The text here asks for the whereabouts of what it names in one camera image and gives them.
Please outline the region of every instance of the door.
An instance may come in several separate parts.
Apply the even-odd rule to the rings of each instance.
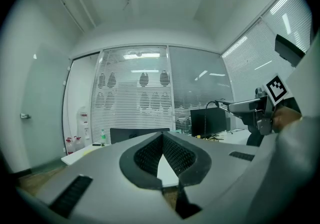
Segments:
[[[59,165],[61,157],[66,155],[62,104],[70,60],[46,45],[33,58],[20,117],[29,164],[35,171]]]

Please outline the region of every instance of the computer monitor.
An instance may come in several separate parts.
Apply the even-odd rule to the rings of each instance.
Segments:
[[[111,144],[123,142],[141,135],[156,133],[156,132],[169,132],[169,128],[155,128],[155,129],[122,129],[110,128],[110,141]]]
[[[205,111],[206,111],[206,131],[205,131]],[[191,135],[207,137],[227,130],[226,113],[224,110],[213,107],[205,109],[191,110]]]

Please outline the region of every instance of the person's hand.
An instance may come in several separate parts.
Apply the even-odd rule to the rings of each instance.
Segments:
[[[280,132],[284,127],[299,120],[301,117],[302,115],[299,112],[286,106],[280,106],[273,114],[273,130]]]

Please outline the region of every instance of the sticker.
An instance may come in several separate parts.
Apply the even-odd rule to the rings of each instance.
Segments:
[[[271,81],[264,83],[263,86],[274,106],[282,101],[288,94],[286,84],[278,74],[276,74]]]

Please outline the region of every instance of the white desk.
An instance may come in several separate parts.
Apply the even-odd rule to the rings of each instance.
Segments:
[[[230,143],[230,144],[238,144],[238,145],[246,145],[248,137],[250,136],[250,132],[248,130],[239,130],[233,132],[231,134],[228,132],[227,134],[222,134],[221,137],[223,140],[220,140],[222,143]],[[68,166],[72,165],[76,161],[78,161],[80,158],[82,158],[84,155],[88,154],[88,152],[91,152],[93,150],[97,150],[102,148],[101,146],[86,146],[85,148],[80,149],[77,152],[74,152],[70,155],[64,156],[61,158],[61,160],[66,163]],[[163,187],[172,187],[177,186],[179,183],[179,179],[177,175],[175,174],[174,170],[170,167],[168,161],[162,155],[159,166],[158,166],[158,173],[157,178],[162,180],[162,186]]]

